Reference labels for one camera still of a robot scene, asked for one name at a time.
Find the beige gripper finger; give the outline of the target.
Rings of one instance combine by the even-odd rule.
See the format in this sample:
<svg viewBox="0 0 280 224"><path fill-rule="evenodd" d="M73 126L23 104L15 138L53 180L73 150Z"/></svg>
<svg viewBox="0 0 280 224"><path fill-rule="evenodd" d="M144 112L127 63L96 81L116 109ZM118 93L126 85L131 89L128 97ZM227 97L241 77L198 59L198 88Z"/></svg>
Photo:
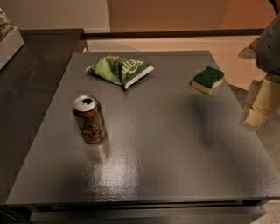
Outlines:
<svg viewBox="0 0 280 224"><path fill-rule="evenodd" d="M258 44L259 44L259 38L256 38L255 40L253 40L249 45L248 45L248 49L251 51L251 52L255 52L257 47L258 47Z"/></svg>
<svg viewBox="0 0 280 224"><path fill-rule="evenodd" d="M280 106L280 76L268 73L262 80L252 80L246 103L243 107L241 123L258 128Z"/></svg>

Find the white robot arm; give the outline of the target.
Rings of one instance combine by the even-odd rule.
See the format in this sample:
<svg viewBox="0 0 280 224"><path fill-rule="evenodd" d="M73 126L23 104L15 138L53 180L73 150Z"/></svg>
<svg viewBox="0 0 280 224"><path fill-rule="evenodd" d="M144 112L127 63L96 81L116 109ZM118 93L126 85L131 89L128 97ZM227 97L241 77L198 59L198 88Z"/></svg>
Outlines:
<svg viewBox="0 0 280 224"><path fill-rule="evenodd" d="M257 129L279 107L280 95L280 2L269 0L276 13L275 18L261 36L241 51L245 58L255 57L256 66L266 72L261 80L252 80L249 86L241 124Z"/></svg>

